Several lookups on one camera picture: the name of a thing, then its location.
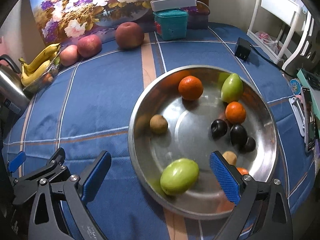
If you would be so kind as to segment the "brown longan front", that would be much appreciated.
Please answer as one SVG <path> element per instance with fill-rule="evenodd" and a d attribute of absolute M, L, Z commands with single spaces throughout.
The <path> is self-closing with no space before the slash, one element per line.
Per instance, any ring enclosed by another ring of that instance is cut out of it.
<path fill-rule="evenodd" d="M 225 160 L 227 161 L 227 163 L 229 163 L 229 165 L 233 165 L 233 166 L 236 166 L 236 162 L 237 162 L 237 155 L 232 152 L 232 151 L 226 151 L 223 153 L 222 155 Z"/>

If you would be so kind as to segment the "brown longan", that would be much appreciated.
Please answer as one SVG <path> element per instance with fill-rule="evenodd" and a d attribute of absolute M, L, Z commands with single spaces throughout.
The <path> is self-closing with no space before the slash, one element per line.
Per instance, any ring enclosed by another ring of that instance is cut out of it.
<path fill-rule="evenodd" d="M 223 153 L 222 155 L 225 160 L 227 161 L 227 163 L 229 163 L 229 165 L 233 165 L 233 166 L 236 166 L 236 162 L 237 162 L 237 155 L 232 152 L 232 151 L 226 151 Z"/>
<path fill-rule="evenodd" d="M 151 131 L 156 134 L 163 134 L 168 129 L 167 120 L 162 115 L 159 115 L 159 114 L 154 115 L 150 119 L 149 125 L 150 125 Z"/>

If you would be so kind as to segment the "dark plum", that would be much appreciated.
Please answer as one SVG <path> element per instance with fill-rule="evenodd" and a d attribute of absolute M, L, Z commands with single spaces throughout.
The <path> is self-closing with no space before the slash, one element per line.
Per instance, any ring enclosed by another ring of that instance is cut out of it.
<path fill-rule="evenodd" d="M 216 119 L 211 124 L 211 134 L 214 139 L 223 137 L 228 131 L 228 125 L 224 120 Z"/>
<path fill-rule="evenodd" d="M 253 152 L 256 148 L 256 142 L 253 137 L 248 137 L 246 143 L 242 146 L 242 152 Z"/>
<path fill-rule="evenodd" d="M 244 126 L 235 124 L 230 130 L 230 139 L 232 145 L 244 146 L 247 142 L 248 135 Z"/>

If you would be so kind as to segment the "large green jujube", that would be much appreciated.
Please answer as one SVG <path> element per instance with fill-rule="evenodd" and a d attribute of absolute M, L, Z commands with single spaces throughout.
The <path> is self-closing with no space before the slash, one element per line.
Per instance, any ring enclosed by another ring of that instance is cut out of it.
<path fill-rule="evenodd" d="M 200 169 L 195 161 L 187 158 L 175 160 L 162 172 L 161 189 L 169 196 L 182 194 L 197 182 L 199 174 Z"/>

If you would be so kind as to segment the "large orange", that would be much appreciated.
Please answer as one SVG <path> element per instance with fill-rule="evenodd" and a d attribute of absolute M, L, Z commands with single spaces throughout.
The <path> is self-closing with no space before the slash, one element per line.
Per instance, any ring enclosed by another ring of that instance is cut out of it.
<path fill-rule="evenodd" d="M 178 92 L 184 100 L 195 101 L 203 93 L 203 84 L 197 77 L 189 75 L 180 81 Z"/>

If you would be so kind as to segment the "blue plaid tablecloth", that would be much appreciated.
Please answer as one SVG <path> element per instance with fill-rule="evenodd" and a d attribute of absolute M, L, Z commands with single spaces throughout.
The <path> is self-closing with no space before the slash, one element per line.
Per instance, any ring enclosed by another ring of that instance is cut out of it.
<path fill-rule="evenodd" d="M 237 27 L 210 23 L 207 29 L 189 30 L 181 41 L 165 42 L 148 33 L 146 44 L 135 50 L 105 43 L 96 57 L 61 72 L 20 118 L 7 120 L 4 159 L 24 151 L 26 161 L 16 173 L 22 176 L 42 167 L 62 147 L 69 170 L 79 174 L 106 150 L 112 166 L 88 208 L 108 239 L 213 239 L 222 220 L 183 218 L 163 209 L 142 188 L 129 158 L 127 130 L 138 97 L 156 77 L 191 64 L 217 66 L 248 80 L 270 106 L 280 136 L 274 175 L 296 212 L 314 185 L 315 162 L 304 151 L 287 81 L 258 57 L 237 59 L 233 53 L 240 37 L 246 34 Z"/>

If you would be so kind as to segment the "stainless steel basin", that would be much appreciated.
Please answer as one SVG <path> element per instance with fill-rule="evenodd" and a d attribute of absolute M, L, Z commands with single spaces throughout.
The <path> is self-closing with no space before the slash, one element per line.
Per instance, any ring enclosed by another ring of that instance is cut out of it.
<path fill-rule="evenodd" d="M 195 101 L 184 100 L 178 92 L 180 81 L 189 75 L 203 84 L 203 93 Z M 146 87 L 131 114 L 129 153 L 142 187 L 158 204 L 187 218 L 221 219 L 233 209 L 210 169 L 209 157 L 213 151 L 234 152 L 238 157 L 237 166 L 246 168 L 257 181 L 270 181 L 274 174 L 279 145 L 276 123 L 266 102 L 249 82 L 243 81 L 240 102 L 247 112 L 244 128 L 255 139 L 255 150 L 242 153 L 232 145 L 229 135 L 219 139 L 212 137 L 212 122 L 225 118 L 220 90 L 228 75 L 225 69 L 206 65 L 170 70 Z M 150 129 L 150 119 L 156 114 L 168 122 L 163 134 Z M 167 196 L 160 186 L 162 171 L 181 158 L 198 164 L 199 179 L 185 193 Z"/>

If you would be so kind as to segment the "clear plastic fruit tray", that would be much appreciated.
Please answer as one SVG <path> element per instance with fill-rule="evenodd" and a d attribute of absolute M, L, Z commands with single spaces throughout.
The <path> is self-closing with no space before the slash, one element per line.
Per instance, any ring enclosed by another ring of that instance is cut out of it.
<path fill-rule="evenodd" d="M 33 95 L 40 90 L 50 86 L 55 80 L 60 68 L 60 57 L 57 55 L 52 61 L 44 62 L 43 65 L 47 68 L 43 70 L 41 75 L 34 79 L 29 85 L 25 86 L 23 92 L 26 95 Z"/>

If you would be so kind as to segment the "upper yellow banana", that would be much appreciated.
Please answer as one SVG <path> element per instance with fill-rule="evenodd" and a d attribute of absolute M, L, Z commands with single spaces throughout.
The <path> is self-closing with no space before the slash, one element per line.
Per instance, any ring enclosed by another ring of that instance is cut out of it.
<path fill-rule="evenodd" d="M 39 68 L 39 66 L 47 61 L 55 52 L 59 51 L 61 47 L 60 43 L 50 44 L 46 48 L 44 48 L 30 64 L 20 57 L 18 60 L 21 65 L 27 70 L 28 72 L 33 72 Z"/>

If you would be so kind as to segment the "pale red apple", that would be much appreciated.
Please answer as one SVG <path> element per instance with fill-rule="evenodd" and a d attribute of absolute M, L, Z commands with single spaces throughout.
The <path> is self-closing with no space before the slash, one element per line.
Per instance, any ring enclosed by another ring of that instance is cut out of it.
<path fill-rule="evenodd" d="M 60 63 L 65 67 L 69 67 L 75 64 L 78 58 L 78 46 L 74 44 L 67 46 L 60 53 Z"/>

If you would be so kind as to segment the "middle red apple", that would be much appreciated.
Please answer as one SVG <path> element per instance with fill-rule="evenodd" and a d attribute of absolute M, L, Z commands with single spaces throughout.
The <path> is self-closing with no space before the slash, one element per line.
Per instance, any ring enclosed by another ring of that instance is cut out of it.
<path fill-rule="evenodd" d="M 78 53 L 83 58 L 90 58 L 102 50 L 102 42 L 99 36 L 92 34 L 81 38 L 77 44 Z"/>

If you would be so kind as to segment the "black power adapter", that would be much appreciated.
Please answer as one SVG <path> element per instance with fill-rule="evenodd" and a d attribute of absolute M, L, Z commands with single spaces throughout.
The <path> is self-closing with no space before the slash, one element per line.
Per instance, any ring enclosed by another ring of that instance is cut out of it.
<path fill-rule="evenodd" d="M 251 53 L 251 44 L 247 40 L 239 37 L 235 46 L 234 55 L 237 58 L 243 61 L 246 61 L 250 53 Z"/>

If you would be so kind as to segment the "dark red apple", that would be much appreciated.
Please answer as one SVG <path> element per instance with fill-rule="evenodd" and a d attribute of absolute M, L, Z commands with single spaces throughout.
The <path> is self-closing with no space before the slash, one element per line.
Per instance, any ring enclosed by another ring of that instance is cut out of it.
<path fill-rule="evenodd" d="M 120 49 L 133 49 L 143 43 L 144 32 L 135 22 L 125 22 L 117 27 L 115 39 Z"/>

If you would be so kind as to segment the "flower painting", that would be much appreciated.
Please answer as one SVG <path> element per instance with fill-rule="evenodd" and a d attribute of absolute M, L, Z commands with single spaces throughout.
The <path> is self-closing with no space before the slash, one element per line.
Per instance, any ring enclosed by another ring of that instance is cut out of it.
<path fill-rule="evenodd" d="M 111 40 L 118 25 L 137 22 L 146 31 L 153 28 L 153 13 L 145 0 L 29 0 L 44 44 L 76 44 L 96 34 Z M 198 0 L 208 3 L 209 0 Z"/>

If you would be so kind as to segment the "teal plastic box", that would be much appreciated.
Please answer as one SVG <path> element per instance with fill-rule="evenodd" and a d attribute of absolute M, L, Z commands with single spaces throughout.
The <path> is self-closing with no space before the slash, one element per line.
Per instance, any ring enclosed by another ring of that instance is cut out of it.
<path fill-rule="evenodd" d="M 163 10 L 153 12 L 156 33 L 164 40 L 178 40 L 186 37 L 188 12 L 184 10 Z"/>

